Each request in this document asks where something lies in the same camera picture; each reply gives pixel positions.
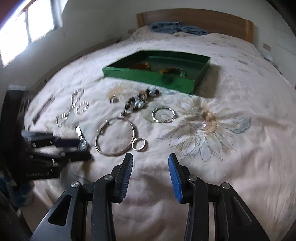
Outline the amber glass bangle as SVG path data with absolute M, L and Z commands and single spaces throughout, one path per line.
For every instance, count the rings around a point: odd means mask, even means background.
M 149 63 L 134 63 L 129 66 L 130 69 L 134 70 L 147 70 L 147 71 L 152 71 L 152 67 Z

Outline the green shallow tray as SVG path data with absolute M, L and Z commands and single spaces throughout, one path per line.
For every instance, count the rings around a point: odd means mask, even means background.
M 105 77 L 142 82 L 193 95 L 210 66 L 209 56 L 176 51 L 138 51 L 103 68 Z M 149 63 L 152 71 L 134 70 L 134 63 Z M 164 68 L 182 68 L 187 77 L 160 74 Z

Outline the small item on nightstand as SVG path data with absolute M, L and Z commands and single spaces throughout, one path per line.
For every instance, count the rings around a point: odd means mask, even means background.
M 268 60 L 269 62 L 274 62 L 273 58 L 270 55 L 266 55 L 266 60 Z

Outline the wooden headboard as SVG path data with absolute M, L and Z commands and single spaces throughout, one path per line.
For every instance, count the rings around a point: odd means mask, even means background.
M 154 22 L 182 22 L 208 32 L 229 35 L 253 43 L 253 22 L 238 16 L 208 9 L 160 9 L 136 14 L 139 28 Z

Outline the blue folded blanket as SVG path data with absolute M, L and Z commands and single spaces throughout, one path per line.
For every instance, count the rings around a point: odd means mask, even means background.
M 183 22 L 169 22 L 169 21 L 160 21 L 154 22 L 150 25 L 152 32 L 161 33 L 161 34 L 174 34 L 174 33 L 188 33 L 196 36 L 208 35 L 207 30 L 203 30 L 197 26 L 188 26 L 183 25 Z

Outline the wall socket plate right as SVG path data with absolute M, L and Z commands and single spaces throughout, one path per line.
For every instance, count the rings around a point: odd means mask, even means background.
M 262 47 L 264 49 L 266 49 L 267 51 L 271 51 L 271 47 L 269 45 L 265 44 L 265 43 L 262 44 Z

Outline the wide dark metal bangle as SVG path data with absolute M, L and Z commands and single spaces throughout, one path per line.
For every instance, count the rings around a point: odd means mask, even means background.
M 177 75 L 182 78 L 187 77 L 187 73 L 182 68 L 164 68 L 159 71 L 160 74 Z

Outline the twisted silver bangle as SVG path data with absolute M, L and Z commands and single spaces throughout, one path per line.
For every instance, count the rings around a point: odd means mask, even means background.
M 152 111 L 152 120 L 156 123 L 172 123 L 176 116 L 176 112 L 168 106 L 160 106 Z

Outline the thin silver bangle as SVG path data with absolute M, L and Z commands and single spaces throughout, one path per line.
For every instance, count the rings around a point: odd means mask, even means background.
M 106 119 L 97 129 L 94 140 L 95 149 L 98 153 L 115 157 L 126 153 L 136 137 L 134 124 L 124 117 Z

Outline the small silver hoop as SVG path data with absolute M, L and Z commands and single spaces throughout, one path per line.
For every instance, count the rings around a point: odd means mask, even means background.
M 146 140 L 141 137 L 136 137 L 132 141 L 132 149 L 137 152 L 142 151 L 145 148 L 145 145 L 146 145 Z

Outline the floral bed quilt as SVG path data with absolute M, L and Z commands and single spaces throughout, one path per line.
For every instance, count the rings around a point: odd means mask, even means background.
M 113 206 L 117 239 L 183 239 L 188 207 L 174 196 L 171 153 L 205 182 L 230 183 L 269 238 L 283 239 L 295 221 L 295 89 L 244 40 L 214 33 L 156 34 L 148 27 L 67 65 L 32 100 L 25 126 L 63 138 L 75 137 L 79 126 L 92 158 L 68 165 L 58 179 L 35 182 L 33 202 L 23 208 L 29 227 L 37 227 L 71 182 L 94 182 L 122 162 L 97 152 L 97 129 L 148 85 L 104 77 L 102 69 L 140 50 L 189 52 L 211 60 L 194 96 L 162 88 L 159 97 L 130 115 L 146 145 L 133 153 L 126 198 Z M 52 95 L 54 101 L 33 125 Z M 176 112 L 172 123 L 152 120 L 160 106 Z

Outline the window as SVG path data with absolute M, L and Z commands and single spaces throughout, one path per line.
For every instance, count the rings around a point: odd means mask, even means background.
M 62 28 L 67 1 L 22 1 L 1 27 L 1 64 L 6 67 L 27 46 Z

